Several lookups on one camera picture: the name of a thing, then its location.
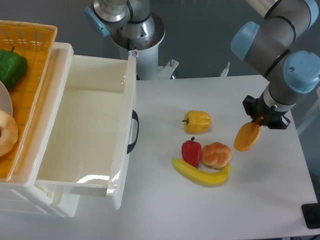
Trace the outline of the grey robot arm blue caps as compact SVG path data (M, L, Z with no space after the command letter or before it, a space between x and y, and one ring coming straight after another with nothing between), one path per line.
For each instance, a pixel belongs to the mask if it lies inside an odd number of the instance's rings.
M230 48L268 81L258 98L247 96L242 104L253 122L269 129L285 130L285 114L320 82L320 58L306 50L290 51L319 16L314 0L249 0L264 18L262 25L244 24Z

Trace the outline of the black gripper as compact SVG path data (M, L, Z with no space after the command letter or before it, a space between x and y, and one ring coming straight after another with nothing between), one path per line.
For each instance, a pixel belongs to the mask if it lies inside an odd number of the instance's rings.
M242 105L246 114L250 116L251 122L258 123L259 126L275 130L285 130L291 123L285 116L287 111L276 111L274 105L267 106L262 95L259 98L247 95Z

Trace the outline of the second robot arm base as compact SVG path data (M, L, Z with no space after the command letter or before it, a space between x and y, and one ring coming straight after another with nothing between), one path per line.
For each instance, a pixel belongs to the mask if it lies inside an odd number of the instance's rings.
M179 62L159 65L159 45L165 37L162 19L151 11L149 0L95 0L84 10L91 27L101 37L110 36L121 59L136 59L139 80L167 80Z

